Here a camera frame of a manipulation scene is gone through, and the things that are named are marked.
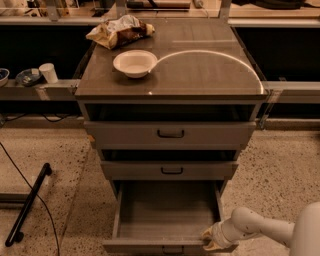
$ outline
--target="drawer pull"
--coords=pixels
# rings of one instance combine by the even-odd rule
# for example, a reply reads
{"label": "drawer pull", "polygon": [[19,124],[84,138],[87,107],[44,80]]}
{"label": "drawer pull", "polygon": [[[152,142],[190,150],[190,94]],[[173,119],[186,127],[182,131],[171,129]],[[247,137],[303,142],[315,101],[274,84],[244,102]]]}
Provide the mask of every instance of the drawer pull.
{"label": "drawer pull", "polygon": [[183,168],[179,168],[179,169],[165,169],[163,167],[161,167],[161,173],[162,174],[174,174],[174,175],[177,175],[177,174],[182,174],[183,173]]}
{"label": "drawer pull", "polygon": [[161,132],[160,130],[157,131],[157,134],[160,138],[172,138],[172,139],[180,139],[184,137],[184,130],[181,130],[180,134],[166,134]]}
{"label": "drawer pull", "polygon": [[170,248],[166,249],[165,246],[162,246],[162,253],[165,255],[183,255],[184,254],[184,246],[181,246],[179,248]]}

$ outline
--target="white bowl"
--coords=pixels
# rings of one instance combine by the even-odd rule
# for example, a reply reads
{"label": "white bowl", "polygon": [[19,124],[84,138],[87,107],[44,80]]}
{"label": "white bowl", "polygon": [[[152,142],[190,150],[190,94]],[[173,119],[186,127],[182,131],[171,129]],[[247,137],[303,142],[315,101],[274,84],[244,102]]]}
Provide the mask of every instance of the white bowl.
{"label": "white bowl", "polygon": [[131,78],[147,75],[156,65],[157,57],[148,51],[132,50],[119,54],[113,66]]}
{"label": "white bowl", "polygon": [[0,68],[0,87],[4,86],[8,82],[9,70],[6,68]]}

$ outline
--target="white cup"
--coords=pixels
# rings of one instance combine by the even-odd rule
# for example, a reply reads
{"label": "white cup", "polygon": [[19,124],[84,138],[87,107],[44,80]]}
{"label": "white cup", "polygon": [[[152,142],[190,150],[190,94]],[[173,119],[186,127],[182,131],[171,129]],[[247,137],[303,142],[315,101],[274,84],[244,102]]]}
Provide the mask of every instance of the white cup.
{"label": "white cup", "polygon": [[54,70],[54,65],[52,63],[42,64],[39,67],[39,70],[49,84],[54,84],[58,82],[58,77],[56,71]]}

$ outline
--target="drawer cabinet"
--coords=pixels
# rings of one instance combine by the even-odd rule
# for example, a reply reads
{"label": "drawer cabinet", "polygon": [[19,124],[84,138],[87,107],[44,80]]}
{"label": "drawer cabinet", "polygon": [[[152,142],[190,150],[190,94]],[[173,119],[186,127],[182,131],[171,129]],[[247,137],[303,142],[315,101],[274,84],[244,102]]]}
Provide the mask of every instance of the drawer cabinet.
{"label": "drawer cabinet", "polygon": [[[112,51],[98,45],[76,92],[118,203],[104,247],[130,255],[206,255],[201,234],[223,219],[220,195],[267,92],[222,20],[146,22],[155,26],[152,38]],[[163,61],[129,79],[112,59],[130,49],[152,50]]]}

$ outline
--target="drawer handle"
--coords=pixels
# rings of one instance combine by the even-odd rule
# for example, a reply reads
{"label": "drawer handle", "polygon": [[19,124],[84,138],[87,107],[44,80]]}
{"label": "drawer handle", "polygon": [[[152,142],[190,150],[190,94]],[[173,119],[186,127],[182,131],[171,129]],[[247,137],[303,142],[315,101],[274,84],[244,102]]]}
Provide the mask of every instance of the drawer handle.
{"label": "drawer handle", "polygon": [[161,167],[161,173],[162,174],[174,174],[174,175],[177,175],[177,174],[182,174],[183,173],[183,167],[180,167],[180,169],[175,169],[173,171],[169,171],[169,170],[165,170],[165,168]]}
{"label": "drawer handle", "polygon": [[161,132],[160,130],[157,131],[157,134],[160,138],[172,138],[172,139],[181,139],[184,137],[184,130],[181,130],[180,134],[166,134]]}
{"label": "drawer handle", "polygon": [[162,246],[162,253],[165,255],[183,255],[184,254],[184,246],[181,246],[181,250],[180,250],[180,248],[177,248],[177,251],[174,251],[174,250],[168,251],[168,250],[166,250],[165,246]]}

